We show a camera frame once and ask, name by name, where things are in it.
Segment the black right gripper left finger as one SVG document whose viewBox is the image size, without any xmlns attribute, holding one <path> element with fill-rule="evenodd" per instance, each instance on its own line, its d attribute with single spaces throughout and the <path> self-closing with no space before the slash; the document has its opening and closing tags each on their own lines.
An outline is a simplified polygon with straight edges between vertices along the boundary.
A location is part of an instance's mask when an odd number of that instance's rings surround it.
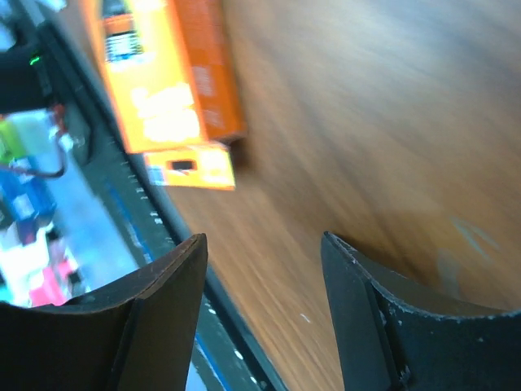
<svg viewBox="0 0 521 391">
<path fill-rule="evenodd" d="M 4 390 L 183 390 L 208 264 L 204 234 L 63 305 L 1 305 Z"/>
</svg>

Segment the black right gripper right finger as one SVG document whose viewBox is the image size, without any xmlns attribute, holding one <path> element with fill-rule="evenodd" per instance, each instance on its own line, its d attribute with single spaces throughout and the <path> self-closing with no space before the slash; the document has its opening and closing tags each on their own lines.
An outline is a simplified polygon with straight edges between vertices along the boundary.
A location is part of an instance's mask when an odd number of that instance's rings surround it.
<svg viewBox="0 0 521 391">
<path fill-rule="evenodd" d="M 322 273 L 346 390 L 517 390 L 520 313 L 448 297 L 325 233 Z"/>
</svg>

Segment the orange razor box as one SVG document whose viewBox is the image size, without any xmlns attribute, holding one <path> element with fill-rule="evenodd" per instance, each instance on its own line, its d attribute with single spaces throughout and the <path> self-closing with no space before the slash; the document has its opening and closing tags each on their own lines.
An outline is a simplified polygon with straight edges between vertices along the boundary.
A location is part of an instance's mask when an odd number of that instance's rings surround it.
<svg viewBox="0 0 521 391">
<path fill-rule="evenodd" d="M 218 1 L 79 4 L 125 150 L 152 184 L 232 190 L 246 126 Z"/>
</svg>

